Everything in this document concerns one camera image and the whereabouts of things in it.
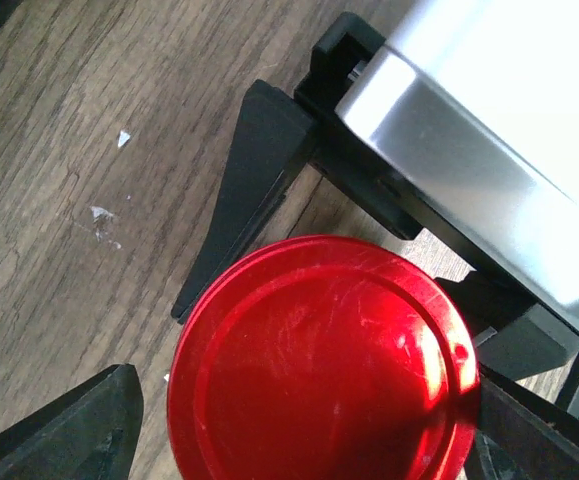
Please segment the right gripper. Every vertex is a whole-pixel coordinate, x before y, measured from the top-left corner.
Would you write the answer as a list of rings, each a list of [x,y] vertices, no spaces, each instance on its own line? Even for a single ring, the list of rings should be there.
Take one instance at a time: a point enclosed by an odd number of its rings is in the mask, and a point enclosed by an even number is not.
[[[333,182],[472,266],[435,281],[481,361],[579,383],[579,1],[414,1],[387,34],[343,12],[296,94]]]

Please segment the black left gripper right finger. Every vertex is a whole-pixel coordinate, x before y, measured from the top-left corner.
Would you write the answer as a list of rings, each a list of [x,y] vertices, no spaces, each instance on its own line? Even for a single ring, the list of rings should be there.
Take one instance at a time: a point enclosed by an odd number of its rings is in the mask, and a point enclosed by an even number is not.
[[[468,479],[579,479],[579,419],[480,369],[481,406]]]

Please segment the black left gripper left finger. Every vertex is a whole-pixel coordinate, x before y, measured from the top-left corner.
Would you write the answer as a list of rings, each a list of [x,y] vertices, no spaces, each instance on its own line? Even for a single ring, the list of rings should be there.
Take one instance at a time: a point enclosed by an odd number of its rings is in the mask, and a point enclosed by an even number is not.
[[[136,368],[111,365],[0,433],[0,479],[126,479],[143,408]]]

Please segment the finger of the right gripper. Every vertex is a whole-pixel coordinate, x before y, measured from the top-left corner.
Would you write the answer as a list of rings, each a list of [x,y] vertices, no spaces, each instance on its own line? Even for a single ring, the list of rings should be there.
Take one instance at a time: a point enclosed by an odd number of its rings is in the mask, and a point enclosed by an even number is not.
[[[257,238],[313,149],[315,121],[281,89],[246,91],[204,242],[173,305],[185,323],[201,295]]]

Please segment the red jar lid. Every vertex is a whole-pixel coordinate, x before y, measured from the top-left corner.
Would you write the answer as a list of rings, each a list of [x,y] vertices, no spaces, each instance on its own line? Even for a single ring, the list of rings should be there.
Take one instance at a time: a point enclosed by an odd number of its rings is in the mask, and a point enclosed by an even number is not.
[[[206,290],[167,421],[186,479],[453,479],[479,406],[474,347],[439,285],[381,247],[316,235]]]

